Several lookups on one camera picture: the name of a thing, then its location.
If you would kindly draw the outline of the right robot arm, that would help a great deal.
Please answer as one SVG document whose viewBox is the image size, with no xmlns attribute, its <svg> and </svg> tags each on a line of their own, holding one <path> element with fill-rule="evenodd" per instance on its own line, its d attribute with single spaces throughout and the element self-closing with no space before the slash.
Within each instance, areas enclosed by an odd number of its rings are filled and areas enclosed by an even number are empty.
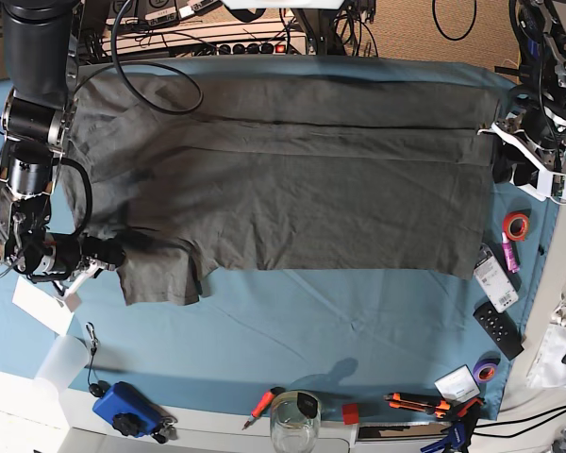
<svg viewBox="0 0 566 453">
<path fill-rule="evenodd" d="M 92 220 L 117 198 L 95 189 L 67 156 L 77 108 L 81 1 L 4 1 L 5 61 L 13 87 L 1 115 L 0 267 L 31 284 L 50 283 L 69 303 L 88 279 L 125 263 L 120 241 Z M 75 230 L 50 230 L 50 197 L 63 168 L 76 171 L 84 205 Z"/>
</svg>

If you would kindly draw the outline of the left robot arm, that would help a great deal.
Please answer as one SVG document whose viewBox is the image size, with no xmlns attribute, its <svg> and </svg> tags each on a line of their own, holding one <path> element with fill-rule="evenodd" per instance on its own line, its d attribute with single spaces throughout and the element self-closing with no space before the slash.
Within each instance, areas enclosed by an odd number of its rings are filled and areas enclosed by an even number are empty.
<svg viewBox="0 0 566 453">
<path fill-rule="evenodd" d="M 520 62 L 495 70 L 518 83 L 485 131 L 497 140 L 493 179 L 566 205 L 566 1 L 511 1 L 508 11 Z"/>
</svg>

